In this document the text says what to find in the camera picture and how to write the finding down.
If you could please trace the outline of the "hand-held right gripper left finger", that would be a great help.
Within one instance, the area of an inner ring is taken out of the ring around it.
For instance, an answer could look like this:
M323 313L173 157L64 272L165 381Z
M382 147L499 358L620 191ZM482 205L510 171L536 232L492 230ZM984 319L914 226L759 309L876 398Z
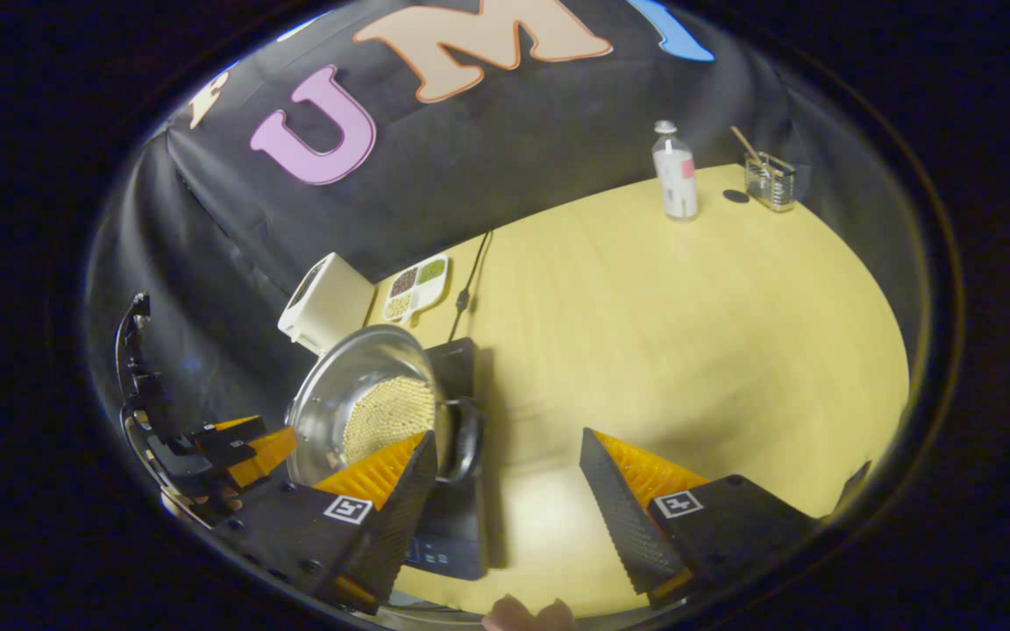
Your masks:
M436 435L428 430L316 486L270 486L211 531L303 595L376 614L392 594L436 475Z

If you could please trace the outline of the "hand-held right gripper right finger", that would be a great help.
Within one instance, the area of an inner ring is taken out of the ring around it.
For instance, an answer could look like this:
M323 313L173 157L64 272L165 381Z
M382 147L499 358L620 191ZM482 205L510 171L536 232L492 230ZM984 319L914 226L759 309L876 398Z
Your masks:
M579 467L632 584L650 607L706 606L787 560L819 520L753 480L709 480L592 428Z

